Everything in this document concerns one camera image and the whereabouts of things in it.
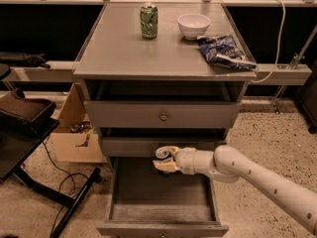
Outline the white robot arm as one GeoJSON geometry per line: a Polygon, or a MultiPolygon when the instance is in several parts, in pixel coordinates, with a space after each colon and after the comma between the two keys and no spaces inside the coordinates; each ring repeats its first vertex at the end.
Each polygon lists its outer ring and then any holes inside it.
{"type": "Polygon", "coordinates": [[[317,232],[317,193],[251,161],[231,146],[221,145],[214,151],[163,146],[155,156],[155,168],[165,173],[201,174],[226,183],[245,179],[311,234],[317,232]]]}

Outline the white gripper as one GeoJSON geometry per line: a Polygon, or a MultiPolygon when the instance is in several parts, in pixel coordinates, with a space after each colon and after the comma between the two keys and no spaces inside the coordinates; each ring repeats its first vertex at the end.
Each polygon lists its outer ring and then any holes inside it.
{"type": "Polygon", "coordinates": [[[166,146],[162,148],[163,155],[174,156],[175,162],[169,160],[167,162],[153,161],[155,168],[165,173],[182,172],[184,175],[194,175],[194,158],[195,148],[181,148],[176,146],[166,146]]]}

